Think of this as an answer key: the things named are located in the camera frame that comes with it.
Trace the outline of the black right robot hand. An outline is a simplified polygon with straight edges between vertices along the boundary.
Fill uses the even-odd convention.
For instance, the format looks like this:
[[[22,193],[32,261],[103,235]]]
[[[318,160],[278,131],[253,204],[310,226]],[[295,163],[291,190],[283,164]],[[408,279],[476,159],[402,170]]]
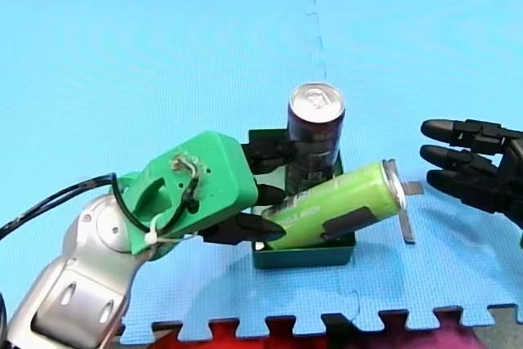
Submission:
[[[428,185],[522,227],[521,131],[473,119],[428,119],[420,131],[447,144],[420,147],[420,156],[435,166],[427,172]]]

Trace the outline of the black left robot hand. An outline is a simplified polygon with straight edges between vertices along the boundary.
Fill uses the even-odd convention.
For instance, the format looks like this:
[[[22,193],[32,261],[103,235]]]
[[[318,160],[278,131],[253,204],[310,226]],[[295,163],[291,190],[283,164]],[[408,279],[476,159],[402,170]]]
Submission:
[[[295,143],[287,134],[264,134],[250,138],[241,145],[253,176],[269,174],[288,163],[297,156]],[[288,192],[277,186],[254,182],[257,198],[254,205],[273,206],[284,201]],[[206,243],[236,245],[243,241],[266,243],[283,237],[284,229],[272,223],[260,214],[237,212],[227,219],[203,229],[198,235]]]

